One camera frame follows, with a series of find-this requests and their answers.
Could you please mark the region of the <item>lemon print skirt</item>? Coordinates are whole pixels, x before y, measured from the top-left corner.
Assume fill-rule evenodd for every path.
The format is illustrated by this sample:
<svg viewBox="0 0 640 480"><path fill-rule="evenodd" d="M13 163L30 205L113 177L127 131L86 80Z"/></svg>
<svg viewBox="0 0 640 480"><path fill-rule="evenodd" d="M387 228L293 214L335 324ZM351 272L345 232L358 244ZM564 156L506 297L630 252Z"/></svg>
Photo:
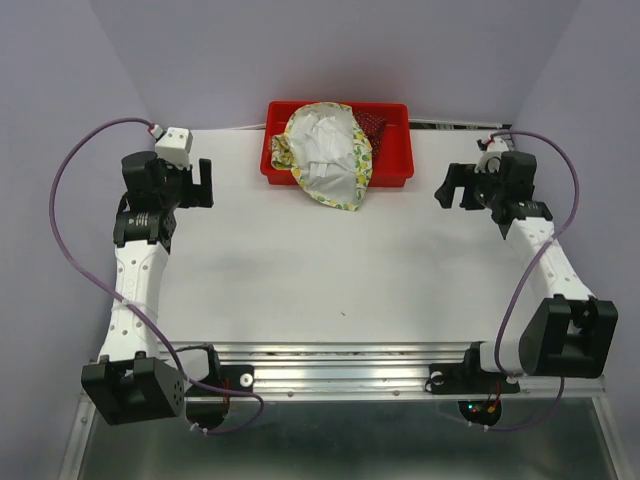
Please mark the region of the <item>lemon print skirt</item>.
<svg viewBox="0 0 640 480"><path fill-rule="evenodd" d="M282 133L270 139L271 167L291 173L316 202L339 210L360 208L373 167L373 147L345 104L298 108Z"/></svg>

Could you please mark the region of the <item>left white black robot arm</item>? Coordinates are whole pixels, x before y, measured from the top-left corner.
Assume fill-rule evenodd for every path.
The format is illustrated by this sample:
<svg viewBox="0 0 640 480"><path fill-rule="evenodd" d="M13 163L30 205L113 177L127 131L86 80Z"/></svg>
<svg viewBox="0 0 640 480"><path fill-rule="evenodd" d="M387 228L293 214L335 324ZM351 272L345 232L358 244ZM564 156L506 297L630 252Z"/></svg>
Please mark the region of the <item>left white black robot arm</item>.
<svg viewBox="0 0 640 480"><path fill-rule="evenodd" d="M160 287L177 227L178 208L213 205L212 164L180 169L143 151L121 161L126 191L114 225L116 299L95 363L81 384L110 425L176 417L184 405L179 370L161 360L157 325ZM194 183L193 173L201 181Z"/></svg>

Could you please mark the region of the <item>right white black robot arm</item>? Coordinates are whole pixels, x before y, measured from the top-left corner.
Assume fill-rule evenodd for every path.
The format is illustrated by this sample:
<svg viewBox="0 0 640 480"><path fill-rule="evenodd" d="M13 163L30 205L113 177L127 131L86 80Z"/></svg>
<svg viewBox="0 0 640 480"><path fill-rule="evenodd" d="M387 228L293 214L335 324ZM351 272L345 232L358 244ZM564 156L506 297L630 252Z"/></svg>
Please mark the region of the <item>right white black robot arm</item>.
<svg viewBox="0 0 640 480"><path fill-rule="evenodd" d="M451 208L487 209L503 239L524 264L534 313L510 321L514 336L472 343L459 363L432 363L425 383L435 395L516 393L521 376L593 379L604 370L618 320L614 303L580 280L559 242L553 217L536 201L536 158L515 151L488 152L477 164L452 163L434 196Z"/></svg>

